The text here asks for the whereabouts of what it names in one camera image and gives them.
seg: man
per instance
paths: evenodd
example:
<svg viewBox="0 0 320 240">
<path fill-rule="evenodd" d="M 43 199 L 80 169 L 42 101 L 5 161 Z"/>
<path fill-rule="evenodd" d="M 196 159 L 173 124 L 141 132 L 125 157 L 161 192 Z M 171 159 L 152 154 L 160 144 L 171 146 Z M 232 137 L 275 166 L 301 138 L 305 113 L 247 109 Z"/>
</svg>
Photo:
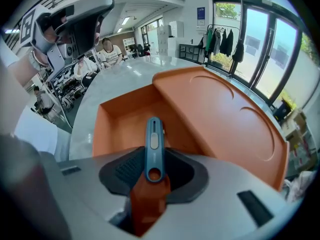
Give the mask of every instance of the man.
<svg viewBox="0 0 320 240">
<path fill-rule="evenodd" d="M 40 105 L 41 114 L 46 115 L 48 114 L 53 106 L 55 105 L 52 99 L 44 90 L 39 90 L 38 86 L 33 88 L 34 95 L 36 96 L 36 101 Z"/>
</svg>

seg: glass door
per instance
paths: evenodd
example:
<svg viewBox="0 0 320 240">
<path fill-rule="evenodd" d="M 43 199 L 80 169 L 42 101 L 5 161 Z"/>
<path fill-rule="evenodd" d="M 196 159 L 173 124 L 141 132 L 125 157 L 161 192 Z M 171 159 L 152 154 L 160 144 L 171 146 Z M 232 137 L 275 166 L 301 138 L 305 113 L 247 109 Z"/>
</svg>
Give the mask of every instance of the glass door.
<svg viewBox="0 0 320 240">
<path fill-rule="evenodd" d="M 249 88 L 265 56 L 269 17 L 268 13 L 259 10 L 246 10 L 243 61 L 237 65 L 234 78 Z"/>
<path fill-rule="evenodd" d="M 254 92 L 261 93 L 267 99 L 272 96 L 288 68 L 297 35 L 296 28 L 279 18 L 276 19 L 274 41 L 267 57 L 267 63 L 253 83 Z"/>
</svg>

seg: wall sign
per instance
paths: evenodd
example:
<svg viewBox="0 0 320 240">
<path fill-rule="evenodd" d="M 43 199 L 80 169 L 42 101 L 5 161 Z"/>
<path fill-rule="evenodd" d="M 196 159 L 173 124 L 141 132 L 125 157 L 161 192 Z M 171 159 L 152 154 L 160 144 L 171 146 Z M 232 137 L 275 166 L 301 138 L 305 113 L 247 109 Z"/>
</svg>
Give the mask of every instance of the wall sign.
<svg viewBox="0 0 320 240">
<path fill-rule="evenodd" d="M 196 9 L 196 14 L 197 14 L 197 25 L 204 26 L 206 24 L 206 8 L 198 7 Z"/>
</svg>

